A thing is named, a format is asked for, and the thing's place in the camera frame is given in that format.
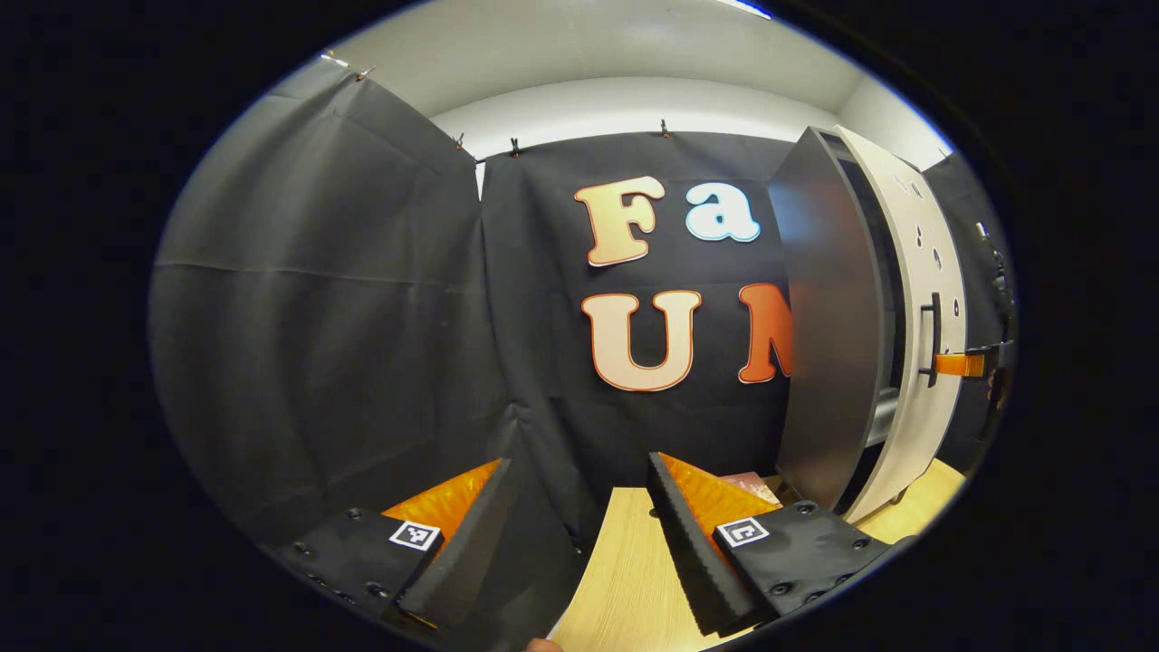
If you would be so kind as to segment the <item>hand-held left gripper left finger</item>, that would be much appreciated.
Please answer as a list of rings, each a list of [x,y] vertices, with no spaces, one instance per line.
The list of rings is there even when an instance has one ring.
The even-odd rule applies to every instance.
[[[468,618],[517,498],[512,457],[345,493],[263,554],[356,618],[438,635]]]

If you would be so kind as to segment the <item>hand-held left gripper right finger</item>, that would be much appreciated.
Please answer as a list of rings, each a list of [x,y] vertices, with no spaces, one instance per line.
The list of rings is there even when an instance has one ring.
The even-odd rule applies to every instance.
[[[647,490],[704,635],[786,618],[910,544],[880,541],[815,501],[766,501],[661,450],[648,457]]]

